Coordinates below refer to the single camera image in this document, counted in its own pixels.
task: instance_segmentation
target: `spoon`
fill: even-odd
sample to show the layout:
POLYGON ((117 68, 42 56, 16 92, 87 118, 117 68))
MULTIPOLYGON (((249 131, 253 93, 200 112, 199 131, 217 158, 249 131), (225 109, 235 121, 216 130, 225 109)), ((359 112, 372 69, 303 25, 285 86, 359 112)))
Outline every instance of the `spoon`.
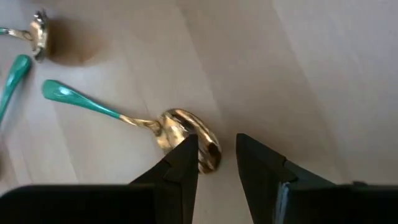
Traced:
POLYGON ((30 23, 30 31, 1 28, 0 34, 11 35, 30 42, 36 61, 42 62, 49 52, 49 19, 44 10, 36 11, 30 23))
POLYGON ((0 123, 6 114, 6 109, 10 102, 12 93, 17 87, 19 81, 28 74, 31 65, 32 60, 27 55, 18 55, 12 64, 6 80, 6 85, 2 91, 0 102, 0 123))
POLYGON ((213 172, 221 160, 221 148, 216 136, 195 115, 182 109, 163 112, 157 120, 130 118, 96 103, 79 92, 55 80, 46 80, 42 87, 46 99, 69 103, 97 111, 134 126, 150 129, 165 154, 178 146, 190 134, 198 135, 198 168, 202 174, 213 172))

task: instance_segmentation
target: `light wood surface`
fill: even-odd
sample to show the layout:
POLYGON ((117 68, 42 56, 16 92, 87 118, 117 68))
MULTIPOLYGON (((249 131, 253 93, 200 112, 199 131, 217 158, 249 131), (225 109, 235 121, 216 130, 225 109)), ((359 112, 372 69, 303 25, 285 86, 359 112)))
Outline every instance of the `light wood surface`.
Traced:
MULTIPOLYGON (((250 223, 234 137, 245 132, 336 183, 396 184, 398 2, 0 1, 0 25, 53 19, 57 53, 35 64, 1 126, 0 192, 31 183, 127 183, 162 151, 152 134, 45 100, 56 79, 138 118, 199 116, 221 140, 194 223, 250 223)), ((0 37, 5 82, 29 44, 0 37)))

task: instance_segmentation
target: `spoon handle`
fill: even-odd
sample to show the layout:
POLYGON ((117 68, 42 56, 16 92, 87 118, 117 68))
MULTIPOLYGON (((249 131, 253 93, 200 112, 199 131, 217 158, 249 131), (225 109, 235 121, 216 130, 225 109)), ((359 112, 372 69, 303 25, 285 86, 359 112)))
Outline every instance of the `spoon handle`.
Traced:
POLYGON ((46 80, 42 87, 42 93, 44 97, 49 100, 81 106, 83 108, 109 115, 113 118, 120 118, 120 114, 118 112, 92 101, 86 96, 56 80, 46 80))
POLYGON ((8 103, 11 99, 12 93, 14 92, 19 81, 28 74, 30 66, 32 65, 32 60, 27 55, 18 55, 12 64, 6 85, 4 86, 1 102, 0 102, 0 123, 6 113, 8 103))
POLYGON ((14 30, 14 29, 0 27, 0 35, 10 35, 27 41, 33 40, 30 32, 26 30, 14 30))

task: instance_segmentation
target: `gold spoon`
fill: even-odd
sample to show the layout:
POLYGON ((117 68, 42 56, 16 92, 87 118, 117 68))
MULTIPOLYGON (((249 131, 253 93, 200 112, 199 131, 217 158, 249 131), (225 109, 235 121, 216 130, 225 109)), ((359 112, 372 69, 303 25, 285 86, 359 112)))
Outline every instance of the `gold spoon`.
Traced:
POLYGON ((46 80, 42 87, 46 99, 69 103, 97 111, 134 126, 149 128, 165 154, 178 146, 190 134, 198 135, 198 168, 202 174, 213 172, 221 160, 221 148, 216 136, 195 115, 182 109, 163 112, 157 120, 130 118, 100 105, 79 92, 55 80, 46 80))
POLYGON ((42 62, 49 52, 49 26, 46 13, 41 10, 34 14, 34 20, 30 23, 30 31, 0 28, 0 34, 29 41, 35 60, 42 62))

